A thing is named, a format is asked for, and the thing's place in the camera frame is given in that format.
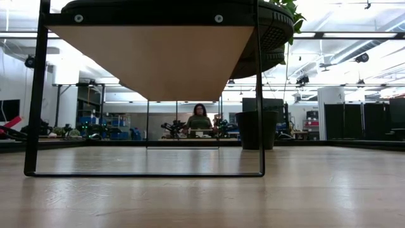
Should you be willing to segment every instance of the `dark hair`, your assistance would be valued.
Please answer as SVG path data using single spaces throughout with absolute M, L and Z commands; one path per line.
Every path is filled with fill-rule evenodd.
M 197 107 L 198 106 L 201 106 L 201 108 L 202 108 L 202 115 L 203 116 L 207 116 L 207 110 L 205 109 L 205 106 L 203 105 L 203 104 L 196 104 L 195 105 L 195 107 L 194 107 L 194 115 L 197 115 Z

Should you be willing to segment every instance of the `screw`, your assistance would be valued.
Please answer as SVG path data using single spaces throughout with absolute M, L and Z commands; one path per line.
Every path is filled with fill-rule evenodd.
M 222 15 L 216 15 L 216 16 L 215 16 L 215 21 L 216 21 L 217 23 L 221 23 L 221 22 L 223 21 L 223 16 L 222 16 Z
M 77 23 L 80 23 L 80 22 L 82 22 L 83 21 L 83 16 L 82 15 L 76 15 L 75 16 L 75 22 L 77 22 Z

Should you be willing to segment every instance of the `woman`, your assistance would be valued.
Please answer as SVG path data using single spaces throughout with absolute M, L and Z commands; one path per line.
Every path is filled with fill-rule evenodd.
M 211 120 L 207 117 L 207 110 L 203 104 L 195 105 L 194 114 L 187 121 L 186 128 L 183 130 L 183 133 L 186 134 L 188 129 L 213 129 L 213 125 L 211 124 Z

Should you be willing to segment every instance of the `wooden floor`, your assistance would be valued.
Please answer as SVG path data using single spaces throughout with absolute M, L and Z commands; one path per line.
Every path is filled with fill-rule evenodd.
M 405 153 L 269 151 L 250 179 L 36 179 L 0 155 L 0 227 L 405 227 Z M 40 151 L 43 172 L 257 172 L 239 148 Z

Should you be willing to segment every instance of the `green shirt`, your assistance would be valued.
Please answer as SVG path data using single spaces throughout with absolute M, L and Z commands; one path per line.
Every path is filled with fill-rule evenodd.
M 210 129 L 211 127 L 211 121 L 205 116 L 193 115 L 189 118 L 189 121 L 187 121 L 187 128 Z

